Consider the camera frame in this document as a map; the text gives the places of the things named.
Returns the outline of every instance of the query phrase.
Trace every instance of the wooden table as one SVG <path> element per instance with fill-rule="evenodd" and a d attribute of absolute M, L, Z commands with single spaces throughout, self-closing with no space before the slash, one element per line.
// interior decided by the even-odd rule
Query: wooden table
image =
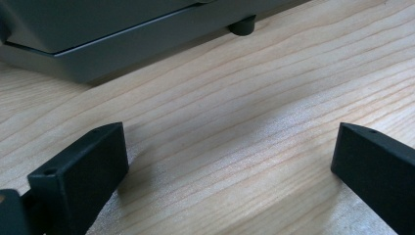
<path fill-rule="evenodd" d="M 90 234 L 393 234 L 330 163 L 341 121 L 415 146 L 415 2 L 311 1 L 96 87 L 0 84 L 1 188 L 123 121 L 130 170 Z"/>

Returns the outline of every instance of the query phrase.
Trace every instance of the black plastic part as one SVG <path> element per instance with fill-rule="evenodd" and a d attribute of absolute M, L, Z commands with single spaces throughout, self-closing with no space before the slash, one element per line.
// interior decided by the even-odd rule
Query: black plastic part
<path fill-rule="evenodd" d="M 0 190 L 0 234 L 32 234 L 18 191 Z"/>
<path fill-rule="evenodd" d="M 59 53 L 46 53 L 7 41 L 0 46 L 0 60 L 17 67 L 45 72 L 76 82 L 89 82 L 113 71 L 143 62 L 161 52 L 249 16 L 265 14 L 271 10 L 275 13 L 280 12 L 307 1 L 240 0 L 236 4 L 234 0 L 216 0 L 207 4 L 196 3 L 178 11 L 166 13 L 162 17 L 144 23 L 137 22 L 135 25 L 113 31 L 103 37 L 84 41 L 83 44 L 74 44 L 73 47 L 66 48 Z M 110 21 L 118 22 L 122 21 L 122 18 L 111 18 Z M 79 28 L 91 28 L 71 21 L 68 21 L 68 24 Z"/>
<path fill-rule="evenodd" d="M 331 170 L 398 234 L 415 234 L 415 150 L 341 123 Z"/>
<path fill-rule="evenodd" d="M 10 36 L 10 30 L 0 21 L 0 46 L 3 45 Z"/>
<path fill-rule="evenodd" d="M 128 172 L 122 123 L 93 129 L 27 178 L 0 191 L 0 234 L 85 234 Z"/>
<path fill-rule="evenodd" d="M 251 16 L 239 22 L 229 25 L 229 30 L 238 36 L 247 36 L 253 33 L 255 29 L 255 17 Z"/>

